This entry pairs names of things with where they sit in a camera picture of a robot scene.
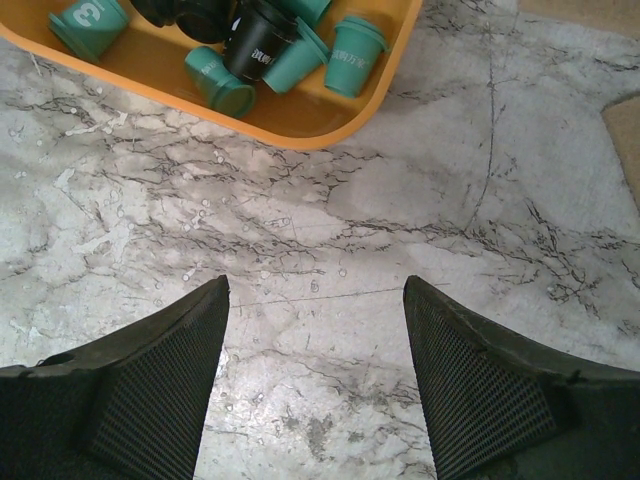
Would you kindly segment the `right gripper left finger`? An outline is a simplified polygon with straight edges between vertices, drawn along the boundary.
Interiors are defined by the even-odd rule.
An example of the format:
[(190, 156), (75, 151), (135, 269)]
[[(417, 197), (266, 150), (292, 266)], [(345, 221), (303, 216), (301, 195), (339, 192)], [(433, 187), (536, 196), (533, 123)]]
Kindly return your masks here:
[(5, 479), (190, 479), (229, 315), (212, 279), (33, 366), (1, 371)]

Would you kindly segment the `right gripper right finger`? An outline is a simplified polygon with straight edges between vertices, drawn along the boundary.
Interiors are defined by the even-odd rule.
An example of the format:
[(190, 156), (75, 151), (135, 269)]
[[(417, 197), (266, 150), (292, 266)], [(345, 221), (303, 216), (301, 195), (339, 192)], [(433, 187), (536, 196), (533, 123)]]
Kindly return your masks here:
[(403, 306), (441, 479), (635, 479), (639, 375), (550, 348), (417, 276)]

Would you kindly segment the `teal coffee capsule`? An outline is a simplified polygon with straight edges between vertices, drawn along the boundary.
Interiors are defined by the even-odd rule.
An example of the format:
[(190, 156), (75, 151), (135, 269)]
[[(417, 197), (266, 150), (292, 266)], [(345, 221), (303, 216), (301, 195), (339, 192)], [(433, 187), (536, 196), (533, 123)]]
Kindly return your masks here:
[(297, 39), (288, 46), (263, 75), (264, 83), (277, 94), (285, 94), (322, 64), (330, 49), (301, 17), (296, 18)]
[(331, 0), (280, 0), (280, 5), (308, 25), (317, 26), (328, 12)]
[(212, 48), (200, 46), (191, 50), (185, 57), (185, 69), (211, 110), (241, 118), (255, 105), (255, 88), (231, 74), (222, 55)]
[(357, 98), (378, 57), (389, 48), (383, 32), (369, 20), (348, 15), (334, 27), (336, 37), (324, 86), (343, 97)]
[(100, 57), (128, 27), (129, 15), (118, 1), (76, 1), (49, 13), (49, 29), (78, 58), (98, 64)]

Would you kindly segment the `orange plastic storage basket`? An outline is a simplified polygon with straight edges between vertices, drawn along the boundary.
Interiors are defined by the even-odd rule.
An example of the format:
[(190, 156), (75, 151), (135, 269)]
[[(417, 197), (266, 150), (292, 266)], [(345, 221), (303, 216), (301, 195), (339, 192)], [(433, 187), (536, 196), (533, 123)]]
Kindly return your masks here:
[(16, 45), (266, 143), (334, 144), (382, 103), (417, 1), (5, 1)]

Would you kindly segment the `black coffee capsule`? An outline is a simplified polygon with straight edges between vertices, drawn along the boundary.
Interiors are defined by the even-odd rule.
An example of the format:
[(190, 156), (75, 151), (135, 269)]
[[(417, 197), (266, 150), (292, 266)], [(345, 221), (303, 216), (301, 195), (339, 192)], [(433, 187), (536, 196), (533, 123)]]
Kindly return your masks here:
[(256, 83), (296, 35), (296, 16), (276, 1), (237, 1), (223, 64), (240, 80)]
[(131, 0), (130, 4), (155, 27), (176, 25), (203, 44), (226, 40), (235, 6), (228, 0)]

